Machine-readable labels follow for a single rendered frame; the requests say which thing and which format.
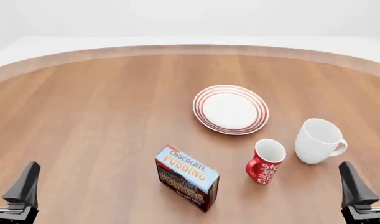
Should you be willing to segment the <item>red mug with white pattern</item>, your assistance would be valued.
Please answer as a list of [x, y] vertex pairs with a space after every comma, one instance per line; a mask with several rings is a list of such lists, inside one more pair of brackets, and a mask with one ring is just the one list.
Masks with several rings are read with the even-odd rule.
[[273, 139], [260, 139], [255, 144], [253, 158], [246, 164], [245, 171], [259, 184], [268, 184], [285, 158], [286, 150], [281, 143]]

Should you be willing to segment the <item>chocolate pudding box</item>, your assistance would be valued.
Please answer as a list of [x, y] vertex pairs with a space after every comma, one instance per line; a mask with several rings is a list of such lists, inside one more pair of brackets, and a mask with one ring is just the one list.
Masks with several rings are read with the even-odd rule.
[[160, 182], [202, 212], [214, 204], [220, 181], [217, 171], [171, 145], [156, 154], [155, 163]]

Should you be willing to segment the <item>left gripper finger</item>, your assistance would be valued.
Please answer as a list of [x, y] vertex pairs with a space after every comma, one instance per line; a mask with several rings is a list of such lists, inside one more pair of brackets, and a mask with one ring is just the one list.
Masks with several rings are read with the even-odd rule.
[[2, 196], [8, 202], [9, 210], [23, 210], [25, 207], [38, 208], [37, 184], [40, 165], [30, 162], [15, 184]]

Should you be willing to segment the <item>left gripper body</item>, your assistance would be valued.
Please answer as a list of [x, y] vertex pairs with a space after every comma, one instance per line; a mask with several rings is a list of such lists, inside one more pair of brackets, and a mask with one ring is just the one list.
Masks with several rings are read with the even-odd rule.
[[0, 224], [33, 224], [38, 210], [23, 203], [14, 203], [9, 208], [0, 208]]

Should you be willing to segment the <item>large white mug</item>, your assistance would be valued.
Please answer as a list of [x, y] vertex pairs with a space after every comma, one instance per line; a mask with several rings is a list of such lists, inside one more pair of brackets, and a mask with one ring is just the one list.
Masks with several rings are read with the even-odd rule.
[[306, 164], [318, 164], [325, 159], [343, 154], [348, 143], [333, 123], [324, 119], [306, 120], [295, 140], [295, 153]]

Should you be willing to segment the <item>white plate with red rings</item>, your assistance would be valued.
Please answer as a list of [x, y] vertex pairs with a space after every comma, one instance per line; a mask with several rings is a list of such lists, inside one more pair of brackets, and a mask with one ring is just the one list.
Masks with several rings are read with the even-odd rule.
[[214, 85], [193, 99], [193, 113], [207, 128], [241, 136], [263, 128], [269, 119], [266, 102], [256, 93], [236, 85]]

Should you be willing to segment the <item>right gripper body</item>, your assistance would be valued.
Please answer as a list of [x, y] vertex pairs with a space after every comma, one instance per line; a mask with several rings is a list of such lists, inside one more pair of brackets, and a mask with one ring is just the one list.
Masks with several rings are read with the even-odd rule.
[[342, 203], [341, 213], [346, 224], [380, 224], [380, 207]]

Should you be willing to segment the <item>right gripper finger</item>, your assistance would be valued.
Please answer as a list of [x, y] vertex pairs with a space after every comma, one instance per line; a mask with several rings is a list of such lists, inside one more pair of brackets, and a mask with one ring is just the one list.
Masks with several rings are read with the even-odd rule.
[[379, 201], [378, 195], [363, 182], [351, 162], [342, 162], [339, 165], [339, 171], [342, 184], [342, 208], [372, 205]]

